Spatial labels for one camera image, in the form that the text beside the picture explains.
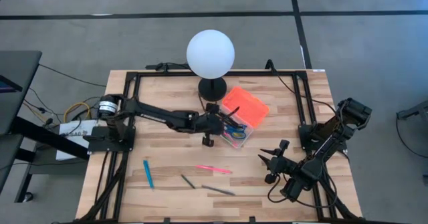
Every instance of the floor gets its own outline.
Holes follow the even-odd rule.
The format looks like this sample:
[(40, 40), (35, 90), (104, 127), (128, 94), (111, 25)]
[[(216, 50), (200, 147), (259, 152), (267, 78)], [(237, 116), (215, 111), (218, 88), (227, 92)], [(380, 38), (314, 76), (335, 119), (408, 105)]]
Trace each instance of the floor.
[[(235, 46), (234, 68), (262, 68), (271, 58), (277, 68), (325, 69), (336, 103), (353, 97), (373, 109), (368, 127), (348, 142), (364, 216), (378, 221), (425, 223), (428, 187), (423, 184), (422, 174), (428, 173), (428, 160), (410, 153), (400, 143), (395, 113), (428, 97), (428, 0), (297, 1), (301, 25), (296, 25), (293, 15), (272, 16), (296, 10), (293, 0), (0, 0), (0, 49), (41, 50), (41, 64), (105, 84), (110, 70), (140, 70), (147, 64), (185, 62), (191, 37), (203, 29), (218, 29)], [(269, 12), (271, 16), (138, 15), (222, 11)], [(337, 11), (341, 16), (333, 16)], [(370, 12), (358, 15), (361, 11)], [(133, 18), (4, 17), (110, 13), (131, 14), (128, 17)], [(37, 71), (31, 87), (56, 112), (104, 92), (103, 88), (75, 82), (43, 68)], [(39, 104), (31, 92), (27, 100)], [(26, 109), (19, 114), (35, 123), (39, 121)], [(414, 117), (399, 124), (409, 146), (428, 155), (428, 136), (420, 119)], [(33, 143), (23, 145), (31, 148)], [(0, 195), (2, 223), (71, 221), (84, 173), (34, 177), (29, 190), (37, 195), (35, 200), (13, 203), (24, 170), (23, 165), (13, 167)]]

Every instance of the wooden tabletop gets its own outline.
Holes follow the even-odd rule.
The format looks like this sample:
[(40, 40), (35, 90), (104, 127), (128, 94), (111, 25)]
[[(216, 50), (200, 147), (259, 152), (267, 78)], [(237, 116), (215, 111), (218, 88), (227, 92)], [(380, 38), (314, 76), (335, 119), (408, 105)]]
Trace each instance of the wooden tabletop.
[[(106, 94), (121, 94), (125, 75), (126, 71), (111, 71)], [(255, 216), (258, 221), (316, 220), (313, 208), (289, 201), (269, 202), (266, 196), (272, 186), (264, 183), (268, 172), (257, 157), (257, 154), (263, 154), (261, 148), (277, 148), (281, 139), (290, 141), (285, 156), (294, 161), (305, 157), (298, 138), (297, 126), (300, 121), (295, 95), (274, 76), (230, 76), (224, 79), (228, 90), (241, 86), (267, 104), (270, 108), (267, 117), (240, 149), (232, 148), (218, 136), (213, 137), (213, 148), (202, 146), (202, 134), (177, 133), (164, 124), (137, 118), (136, 140), (128, 160), (120, 222), (162, 221), (164, 217), (170, 217), (171, 221), (248, 221), (249, 216)], [(282, 79), (293, 88), (291, 77), (284, 76)], [(202, 113), (197, 95), (199, 80), (198, 77), (143, 77), (139, 98), (141, 102), (167, 110), (196, 110)], [(334, 105), (325, 72), (308, 70), (308, 81), (313, 99)], [(306, 101), (303, 100), (303, 103), (307, 111)], [(314, 107), (319, 122), (325, 122), (333, 115), (327, 106), (314, 103)], [(94, 204), (103, 158), (103, 152), (90, 157), (76, 218), (86, 214)], [(144, 159), (150, 165), (154, 190), (148, 185)], [(197, 169), (195, 166), (198, 164), (231, 170), (233, 173), (221, 174)], [(327, 167), (342, 202), (355, 215), (361, 216), (348, 161), (336, 153), (327, 162)], [(197, 189), (192, 189), (181, 178), (181, 174), (193, 182)], [(201, 185), (228, 190), (236, 196), (202, 189)], [(282, 180), (272, 192), (273, 199), (282, 198), (279, 190), (284, 185)], [(314, 204), (312, 192), (303, 191), (299, 200)], [(113, 202), (114, 199), (110, 198), (107, 217), (112, 216)]]

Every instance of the black metal frame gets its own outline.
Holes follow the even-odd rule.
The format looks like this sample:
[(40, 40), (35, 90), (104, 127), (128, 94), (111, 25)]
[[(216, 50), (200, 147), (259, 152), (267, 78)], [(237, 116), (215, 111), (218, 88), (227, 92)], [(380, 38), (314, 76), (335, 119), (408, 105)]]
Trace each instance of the black metal frame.
[[(270, 66), (267, 64), (265, 67), (266, 70), (264, 70), (264, 71), (263, 70), (261, 70), (261, 71), (240, 71), (240, 70), (235, 71), (235, 70), (231, 70), (231, 71), (227, 72), (225, 74), (225, 76), (272, 76), (272, 72), (271, 72), (271, 70), (269, 70), (269, 68), (270, 68)], [(303, 81), (305, 97), (308, 101), (308, 110), (309, 110), (310, 120), (311, 120), (311, 123), (313, 123), (313, 124), (316, 123), (314, 105), (312, 103), (310, 87), (309, 87), (309, 83), (308, 83), (308, 75), (307, 75), (306, 71), (298, 71), (298, 70), (297, 71), (281, 71), (281, 70), (277, 70), (277, 72), (278, 72), (279, 76), (289, 76), (293, 79), (293, 85), (294, 85), (296, 102), (297, 102), (297, 109), (298, 109), (299, 119), (300, 119), (300, 126), (306, 124), (306, 118), (305, 118), (305, 113), (304, 113), (304, 109), (303, 109), (302, 96), (300, 95), (300, 87), (299, 87), (298, 78), (300, 78)], [(188, 71), (188, 70), (173, 71), (173, 72), (170, 72), (170, 71), (166, 71), (166, 72), (165, 71), (159, 71), (159, 72), (127, 72), (123, 94), (125, 96), (129, 95), (131, 81), (133, 81), (133, 80), (135, 81), (134, 90), (132, 92), (132, 95), (136, 96), (136, 95), (138, 95), (138, 92), (140, 90), (141, 78), (143, 78), (143, 77), (159, 77), (159, 76), (169, 77), (169, 76), (197, 76), (197, 75), (191, 71)], [(134, 123), (134, 118), (130, 118), (128, 121), (128, 125), (131, 126), (131, 125), (133, 125), (133, 123)], [(112, 178), (114, 176), (114, 169), (116, 166), (117, 154), (118, 154), (117, 152), (113, 152), (112, 156), (110, 158), (110, 166), (108, 168), (106, 185), (112, 180)], [(306, 154), (311, 154), (310, 150), (306, 150)], [(122, 161), (124, 160), (125, 162), (127, 162), (128, 157), (129, 157), (129, 152), (128, 151), (123, 152)], [(122, 202), (122, 194), (123, 194), (123, 189), (124, 189), (124, 181), (125, 181), (125, 175), (123, 174), (122, 177), (120, 178), (120, 180), (118, 181), (116, 200), (115, 200), (114, 210), (113, 210), (113, 217), (112, 218), (116, 219), (116, 220), (118, 220), (118, 218), (119, 218), (120, 205)], [(319, 192), (318, 186), (315, 186), (313, 188), (313, 193), (314, 193), (315, 205), (321, 205), (321, 198), (320, 198), (320, 192)], [(103, 207), (101, 208), (100, 220), (106, 219), (107, 206), (108, 206), (108, 199), (105, 202), (105, 204), (103, 205)], [(324, 218), (324, 214), (323, 214), (321, 208), (316, 209), (316, 214), (317, 214), (318, 220), (321, 220)], [(331, 214), (331, 217), (336, 217), (336, 210), (334, 209), (334, 207), (331, 208), (330, 214)]]

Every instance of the lamp base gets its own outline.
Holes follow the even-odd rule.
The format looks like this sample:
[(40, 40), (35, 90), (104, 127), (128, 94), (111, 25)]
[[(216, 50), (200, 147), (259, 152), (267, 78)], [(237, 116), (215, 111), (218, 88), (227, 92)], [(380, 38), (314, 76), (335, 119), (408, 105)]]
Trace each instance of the lamp base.
[(221, 100), (226, 95), (227, 85), (223, 78), (202, 79), (198, 85), (201, 97), (210, 102)]

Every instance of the white spherical lamp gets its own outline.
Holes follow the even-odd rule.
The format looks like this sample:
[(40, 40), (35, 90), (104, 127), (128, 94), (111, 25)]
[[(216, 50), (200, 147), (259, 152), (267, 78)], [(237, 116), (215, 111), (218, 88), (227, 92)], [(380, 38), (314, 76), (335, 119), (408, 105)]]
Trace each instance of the white spherical lamp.
[(226, 95), (222, 78), (233, 65), (235, 49), (232, 41), (217, 30), (204, 30), (193, 36), (187, 46), (187, 63), (202, 77), (199, 93), (207, 101), (218, 101)]

